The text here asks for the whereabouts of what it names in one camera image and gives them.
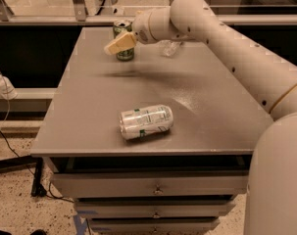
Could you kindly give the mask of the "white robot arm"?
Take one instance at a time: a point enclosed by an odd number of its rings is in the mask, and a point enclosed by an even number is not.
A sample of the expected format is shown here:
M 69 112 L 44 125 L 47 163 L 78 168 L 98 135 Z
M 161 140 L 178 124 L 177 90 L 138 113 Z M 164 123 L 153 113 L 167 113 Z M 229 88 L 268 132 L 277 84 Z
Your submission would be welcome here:
M 109 55 L 138 42 L 197 40 L 230 70 L 273 119 L 254 149 L 244 235 L 297 235 L 297 67 L 222 23 L 205 0 L 173 0 L 139 12 L 131 32 L 112 40 Z

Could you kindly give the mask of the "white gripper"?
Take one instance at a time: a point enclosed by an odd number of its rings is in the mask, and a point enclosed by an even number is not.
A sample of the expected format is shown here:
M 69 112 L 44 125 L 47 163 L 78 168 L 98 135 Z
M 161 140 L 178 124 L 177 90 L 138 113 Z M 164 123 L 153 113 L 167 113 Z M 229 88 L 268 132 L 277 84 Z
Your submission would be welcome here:
M 131 49 L 136 45 L 137 40 L 143 44 L 170 40 L 172 33 L 170 8 L 164 7 L 138 11 L 132 23 L 132 31 L 135 35 L 129 31 L 119 33 L 115 39 L 104 47 L 105 53 L 114 55 Z

